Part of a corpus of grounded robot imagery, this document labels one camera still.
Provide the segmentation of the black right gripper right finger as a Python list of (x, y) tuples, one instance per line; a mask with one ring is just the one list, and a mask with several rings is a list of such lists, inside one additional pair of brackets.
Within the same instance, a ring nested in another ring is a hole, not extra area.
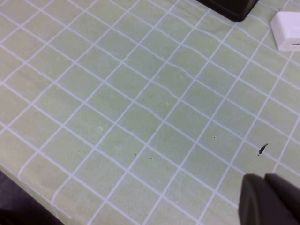
[(265, 174), (265, 180), (273, 188), (290, 212), (300, 211), (300, 189), (277, 174)]

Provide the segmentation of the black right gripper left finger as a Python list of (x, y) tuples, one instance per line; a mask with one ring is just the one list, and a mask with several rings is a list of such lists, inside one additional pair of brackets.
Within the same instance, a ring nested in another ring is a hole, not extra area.
[(298, 225), (300, 212), (290, 212), (264, 177), (243, 176), (238, 207), (242, 225)]

